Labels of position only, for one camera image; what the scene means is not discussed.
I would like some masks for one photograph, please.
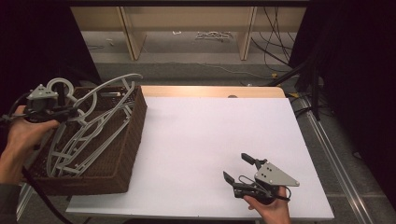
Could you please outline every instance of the cable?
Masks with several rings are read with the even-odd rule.
[[[270,45],[274,45],[274,46],[281,47],[281,48],[285,48],[285,49],[291,49],[291,48],[289,48],[289,47],[281,46],[281,45],[275,44],[275,43],[273,43],[273,42],[271,42],[271,41],[265,39],[264,36],[262,36],[262,32],[259,32],[259,34],[260,34],[260,36],[262,37],[262,39],[263,39],[265,42],[267,42],[268,44],[270,44]]]
[[[66,217],[64,217],[52,204],[50,199],[47,197],[47,195],[44,193],[44,191],[38,186],[37,182],[32,178],[32,176],[29,174],[29,172],[26,170],[26,168],[22,167],[22,173],[24,177],[27,179],[29,182],[30,186],[37,192],[38,196],[43,200],[43,202],[46,204],[46,206],[49,208],[49,210],[55,215],[57,218],[59,218],[63,223],[65,224],[73,224],[73,222],[69,221]]]
[[[253,41],[253,43],[257,46],[257,48],[262,50],[264,53],[267,53],[268,55],[270,55],[271,57],[273,57],[274,59],[276,59],[280,63],[283,63],[283,64],[289,66],[288,63],[286,63],[285,61],[283,61],[280,58],[276,57],[274,54],[270,53],[268,50],[266,50],[266,48],[264,49],[262,46],[260,46],[253,38],[251,38],[251,41]]]
[[[290,37],[290,39],[291,39],[291,41],[293,41],[293,43],[295,42],[295,40],[294,40],[294,38],[291,36],[291,34],[288,32],[288,35],[289,35],[289,37]]]
[[[267,17],[268,21],[270,22],[270,25],[271,25],[271,28],[272,28],[271,36],[272,36],[272,34],[276,35],[280,45],[282,46],[283,53],[285,54],[286,59],[288,59],[288,57],[290,57],[290,56],[286,52],[285,46],[283,45],[282,38],[280,37],[280,32],[279,32],[279,23],[277,22],[278,7],[275,7],[275,21],[274,21],[274,24],[272,23],[272,21],[271,21],[269,15],[267,13],[267,10],[265,9],[265,7],[263,7],[263,9],[264,9],[264,12],[265,12],[265,16]]]

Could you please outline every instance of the wrist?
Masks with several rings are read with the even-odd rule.
[[[16,157],[12,150],[6,148],[0,158],[0,183],[18,185],[23,164],[23,158]]]

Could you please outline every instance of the floor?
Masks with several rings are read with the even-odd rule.
[[[284,46],[291,48],[295,34],[280,33]],[[268,56],[253,43],[246,61],[239,59],[236,37],[228,39],[197,39],[196,32],[148,33],[144,49],[138,61],[132,62],[122,33],[84,32],[84,39],[95,61],[103,81],[129,73],[144,76],[137,84],[149,85],[218,85],[218,86],[261,86],[289,71],[279,60]],[[265,48],[264,38],[270,33],[255,33],[253,39]],[[274,44],[279,41],[271,38]],[[268,45],[267,50],[277,58],[286,61],[281,47]],[[280,87],[285,93],[295,93],[292,77]],[[295,111],[309,106],[309,92],[300,92],[303,97],[290,97]],[[396,223],[396,212],[376,183],[369,169],[357,155],[348,140],[337,117],[326,107],[325,92],[319,103],[320,121],[312,118],[310,112],[296,112],[309,153],[318,172],[319,179],[335,215],[334,220],[293,220],[293,223]],[[333,166],[331,159],[340,163]],[[345,183],[356,191],[355,198],[361,199],[366,216],[359,215],[357,206],[350,200]],[[50,197],[55,206],[64,213],[67,207],[65,197]],[[66,214],[74,223],[123,223],[124,217],[75,217]],[[160,220],[136,219],[130,223],[165,223]],[[61,223],[33,193],[26,205],[20,223]]]

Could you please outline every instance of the black curtain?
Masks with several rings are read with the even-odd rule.
[[[0,116],[24,92],[55,77],[76,86],[79,80],[101,83],[70,8],[61,4],[2,0],[0,53]]]

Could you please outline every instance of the metal rail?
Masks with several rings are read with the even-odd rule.
[[[309,100],[304,99],[301,101],[304,107],[311,106]],[[330,165],[338,179],[338,182],[343,189],[346,198],[349,201],[350,206],[352,207],[353,212],[359,223],[374,223],[371,219],[369,212],[367,211],[366,205],[359,195],[355,185],[352,183],[349,175],[347,174],[347,170],[345,169],[343,163],[340,161],[337,152],[335,151],[332,143],[324,131],[323,126],[320,121],[317,121],[315,116],[311,111],[307,113],[308,119],[314,129],[318,140],[326,154],[327,159],[329,160]]]

